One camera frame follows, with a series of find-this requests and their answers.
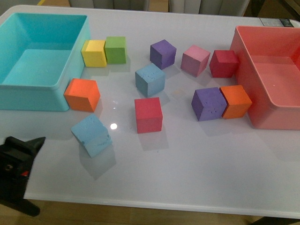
turquoise container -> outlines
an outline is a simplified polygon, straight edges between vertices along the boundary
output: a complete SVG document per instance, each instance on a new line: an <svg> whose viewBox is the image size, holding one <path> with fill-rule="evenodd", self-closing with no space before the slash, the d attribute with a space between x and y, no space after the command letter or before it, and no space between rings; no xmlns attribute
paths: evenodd
<svg viewBox="0 0 300 225"><path fill-rule="evenodd" d="M86 15L12 14L0 26L0 109L66 111L63 96L80 78Z"/></svg>

storage bin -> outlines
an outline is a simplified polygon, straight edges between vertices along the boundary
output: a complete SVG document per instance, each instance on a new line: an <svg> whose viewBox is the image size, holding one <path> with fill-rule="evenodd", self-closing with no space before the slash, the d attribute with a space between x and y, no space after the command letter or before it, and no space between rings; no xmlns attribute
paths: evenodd
<svg viewBox="0 0 300 225"><path fill-rule="evenodd" d="M0 26L0 109L66 111L63 96L80 78L85 15L12 14Z"/></svg>
<svg viewBox="0 0 300 225"><path fill-rule="evenodd" d="M230 47L235 74L253 104L248 115L261 129L300 129L300 29L238 26Z"/></svg>

pink container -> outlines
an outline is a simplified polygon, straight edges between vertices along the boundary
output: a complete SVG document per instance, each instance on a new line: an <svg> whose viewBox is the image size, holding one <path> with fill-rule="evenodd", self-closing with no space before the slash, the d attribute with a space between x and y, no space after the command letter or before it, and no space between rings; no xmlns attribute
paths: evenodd
<svg viewBox="0 0 300 225"><path fill-rule="evenodd" d="M300 28L238 26L230 50L253 126L300 130Z"/></svg>

table surface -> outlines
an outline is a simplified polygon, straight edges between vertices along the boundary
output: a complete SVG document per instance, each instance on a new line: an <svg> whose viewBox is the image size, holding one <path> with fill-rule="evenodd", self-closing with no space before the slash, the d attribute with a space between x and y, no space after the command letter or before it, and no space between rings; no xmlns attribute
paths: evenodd
<svg viewBox="0 0 300 225"><path fill-rule="evenodd" d="M235 27L262 26L258 18L17 6L0 23L13 12L88 15L92 39L127 38L126 65L82 74L98 83L95 114L112 137L98 156L90 158L70 132L87 112L0 111L0 142L47 138L25 198L300 218L300 131L254 129L247 116L198 122L194 91L235 79L212 78L209 67L199 77L180 70L191 45L229 49ZM150 64L150 45L162 39L177 48L175 64L164 69L165 89L155 95L163 129L137 134L134 99L143 95L135 71Z"/></svg>

foam block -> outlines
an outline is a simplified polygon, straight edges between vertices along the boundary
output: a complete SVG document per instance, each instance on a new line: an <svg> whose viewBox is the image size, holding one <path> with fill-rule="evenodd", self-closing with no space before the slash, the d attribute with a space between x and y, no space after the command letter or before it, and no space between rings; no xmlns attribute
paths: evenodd
<svg viewBox="0 0 300 225"><path fill-rule="evenodd" d="M222 117L227 103L219 88L195 90L192 107L199 121L214 120Z"/></svg>
<svg viewBox="0 0 300 225"><path fill-rule="evenodd" d="M81 50L86 67L106 67L104 40L86 40Z"/></svg>
<svg viewBox="0 0 300 225"><path fill-rule="evenodd" d="M166 40L150 46L150 61L158 68L164 69L175 62L176 48Z"/></svg>
<svg viewBox="0 0 300 225"><path fill-rule="evenodd" d="M100 99L97 82L74 78L64 96L73 110L94 112Z"/></svg>
<svg viewBox="0 0 300 225"><path fill-rule="evenodd" d="M222 115L225 119L240 118L245 115L252 101L242 85L220 87L226 99L227 107Z"/></svg>
<svg viewBox="0 0 300 225"><path fill-rule="evenodd" d="M163 113L158 97L135 99L137 133L161 131Z"/></svg>
<svg viewBox="0 0 300 225"><path fill-rule="evenodd" d="M108 64L125 64L127 54L126 38L107 37L105 53Z"/></svg>
<svg viewBox="0 0 300 225"><path fill-rule="evenodd" d="M199 76L205 70L209 58L210 52L192 45L183 53L180 68L193 76Z"/></svg>
<svg viewBox="0 0 300 225"><path fill-rule="evenodd" d="M215 50L210 60L212 77L232 77L239 67L239 59L232 50Z"/></svg>
<svg viewBox="0 0 300 225"><path fill-rule="evenodd" d="M112 143L106 127L95 114L77 123L71 131L90 157L95 157Z"/></svg>
<svg viewBox="0 0 300 225"><path fill-rule="evenodd" d="M151 97L165 88L165 73L151 63L135 72L135 86L145 97Z"/></svg>

